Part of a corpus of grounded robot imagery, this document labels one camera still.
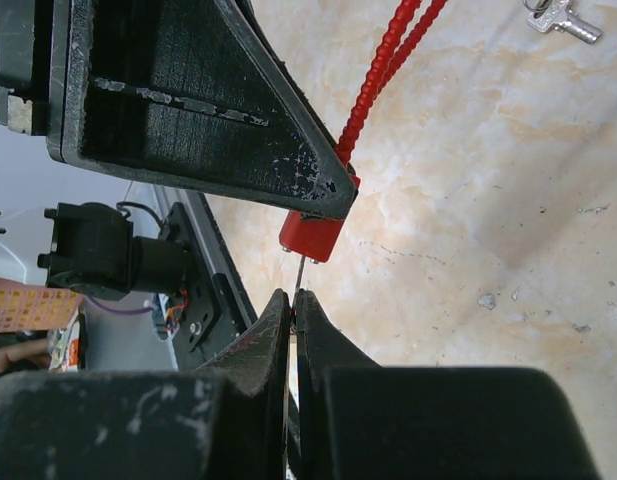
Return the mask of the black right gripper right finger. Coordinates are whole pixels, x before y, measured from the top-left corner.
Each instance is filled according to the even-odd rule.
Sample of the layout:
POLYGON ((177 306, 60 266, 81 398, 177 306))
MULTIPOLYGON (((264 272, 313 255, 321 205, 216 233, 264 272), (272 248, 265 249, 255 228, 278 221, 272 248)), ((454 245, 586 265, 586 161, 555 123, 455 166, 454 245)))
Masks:
POLYGON ((305 479, 596 479, 570 403, 545 372, 389 367, 295 297, 305 479))

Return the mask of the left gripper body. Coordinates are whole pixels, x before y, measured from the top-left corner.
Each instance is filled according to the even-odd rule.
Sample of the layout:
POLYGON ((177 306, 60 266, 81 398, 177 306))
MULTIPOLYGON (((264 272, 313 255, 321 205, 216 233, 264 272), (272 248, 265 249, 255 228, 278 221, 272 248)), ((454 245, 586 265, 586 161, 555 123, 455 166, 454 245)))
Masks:
POLYGON ((71 1, 0 1, 0 125, 57 135, 64 93, 71 1))

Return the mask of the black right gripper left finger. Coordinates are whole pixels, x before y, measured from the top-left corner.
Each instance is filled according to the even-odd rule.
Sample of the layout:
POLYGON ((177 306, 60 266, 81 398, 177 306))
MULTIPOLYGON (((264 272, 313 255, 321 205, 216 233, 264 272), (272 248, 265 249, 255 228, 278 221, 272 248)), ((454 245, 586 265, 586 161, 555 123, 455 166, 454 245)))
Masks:
POLYGON ((291 311, 193 371, 0 378, 0 479, 282 479, 291 311))

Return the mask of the red cable seal lock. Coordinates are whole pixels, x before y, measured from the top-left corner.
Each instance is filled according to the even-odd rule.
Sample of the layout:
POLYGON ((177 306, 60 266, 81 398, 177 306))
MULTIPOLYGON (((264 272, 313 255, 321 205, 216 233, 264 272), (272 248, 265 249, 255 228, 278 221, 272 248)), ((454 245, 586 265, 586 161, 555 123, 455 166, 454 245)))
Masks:
MULTIPOLYGON (((446 0, 433 0, 414 27, 408 30, 421 3, 405 0, 399 3, 388 23, 335 148, 338 159, 356 188, 360 186, 361 179, 354 172, 351 156, 369 112, 446 4, 446 0)), ((331 257, 343 225, 342 220, 322 219, 291 211, 280 230, 279 242, 287 251, 315 263, 325 263, 331 257)))

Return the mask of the small silver key pair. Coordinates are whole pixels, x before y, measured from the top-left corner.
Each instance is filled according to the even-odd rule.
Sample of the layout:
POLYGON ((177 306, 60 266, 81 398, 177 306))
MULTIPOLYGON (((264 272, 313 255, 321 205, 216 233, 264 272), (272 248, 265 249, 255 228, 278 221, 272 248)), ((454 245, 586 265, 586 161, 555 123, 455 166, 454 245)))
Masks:
POLYGON ((595 44, 603 31, 582 20, 571 4, 570 0, 523 1, 529 12, 526 24, 541 34, 552 31, 568 33, 586 44, 595 44))

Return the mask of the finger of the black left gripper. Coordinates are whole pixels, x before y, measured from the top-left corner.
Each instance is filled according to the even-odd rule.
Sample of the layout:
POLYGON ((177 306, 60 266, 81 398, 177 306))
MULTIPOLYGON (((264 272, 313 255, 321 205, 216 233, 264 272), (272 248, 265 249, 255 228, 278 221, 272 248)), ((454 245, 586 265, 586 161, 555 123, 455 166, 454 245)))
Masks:
POLYGON ((341 219, 356 190, 247 1, 57 1, 51 157, 341 219))

